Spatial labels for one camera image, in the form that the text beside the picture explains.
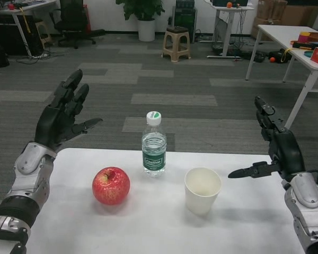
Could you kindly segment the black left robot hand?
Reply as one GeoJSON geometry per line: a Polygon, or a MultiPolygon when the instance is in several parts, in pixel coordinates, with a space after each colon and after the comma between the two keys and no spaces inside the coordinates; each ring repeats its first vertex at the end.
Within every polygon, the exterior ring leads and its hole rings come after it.
{"type": "Polygon", "coordinates": [[[89,85],[78,87],[83,72],[78,69],[65,81],[61,81],[54,92],[54,99],[43,110],[36,127],[34,141],[53,151],[60,146],[87,131],[103,120],[93,118],[76,124],[75,116],[83,109],[83,104],[89,93],[89,85]]]}

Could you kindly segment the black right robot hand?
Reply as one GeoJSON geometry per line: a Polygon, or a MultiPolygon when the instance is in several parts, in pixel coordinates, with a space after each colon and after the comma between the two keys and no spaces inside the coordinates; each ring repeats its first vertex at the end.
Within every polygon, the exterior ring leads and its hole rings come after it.
{"type": "Polygon", "coordinates": [[[271,163],[255,162],[249,168],[231,172],[228,178],[260,178],[278,172],[282,179],[288,179],[294,174],[304,172],[305,164],[300,147],[292,131],[285,127],[284,119],[277,109],[259,96],[255,98],[254,104],[261,135],[269,142],[268,154],[271,163]]]}

